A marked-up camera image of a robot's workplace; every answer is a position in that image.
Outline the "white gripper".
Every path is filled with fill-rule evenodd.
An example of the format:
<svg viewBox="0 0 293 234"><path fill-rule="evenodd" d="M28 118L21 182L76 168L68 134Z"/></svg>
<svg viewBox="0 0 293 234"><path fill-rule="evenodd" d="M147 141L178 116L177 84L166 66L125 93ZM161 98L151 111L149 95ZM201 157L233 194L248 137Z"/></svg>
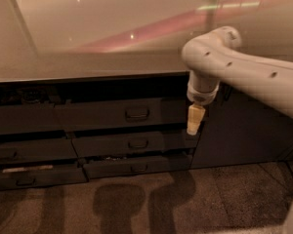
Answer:
<svg viewBox="0 0 293 234"><path fill-rule="evenodd" d="M187 97L193 103L188 108L187 133L190 136L197 134L205 115L205 108L203 106L212 103L218 91L219 86L216 86L212 92L200 92L191 84L188 84Z"/></svg>

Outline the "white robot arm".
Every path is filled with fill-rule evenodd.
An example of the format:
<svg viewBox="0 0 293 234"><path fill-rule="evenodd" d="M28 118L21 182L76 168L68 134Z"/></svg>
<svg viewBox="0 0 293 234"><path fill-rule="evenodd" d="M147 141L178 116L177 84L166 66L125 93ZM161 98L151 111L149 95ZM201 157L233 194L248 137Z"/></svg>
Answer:
<svg viewBox="0 0 293 234"><path fill-rule="evenodd" d="M241 53L224 26L189 40L188 133L201 132L198 168L293 159L293 62Z"/></svg>

